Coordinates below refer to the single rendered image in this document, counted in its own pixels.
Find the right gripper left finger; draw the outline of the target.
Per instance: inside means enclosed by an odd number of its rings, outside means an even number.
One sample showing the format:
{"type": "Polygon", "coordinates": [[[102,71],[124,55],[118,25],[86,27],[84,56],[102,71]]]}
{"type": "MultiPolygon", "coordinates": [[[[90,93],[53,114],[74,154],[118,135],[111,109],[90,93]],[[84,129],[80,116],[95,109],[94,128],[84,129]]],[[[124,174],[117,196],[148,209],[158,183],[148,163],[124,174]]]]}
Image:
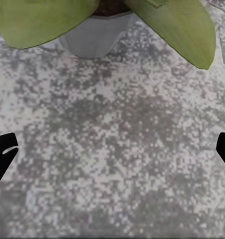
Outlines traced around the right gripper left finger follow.
{"type": "Polygon", "coordinates": [[[14,132],[0,135],[0,180],[18,153],[18,150],[19,146],[14,132]]]}

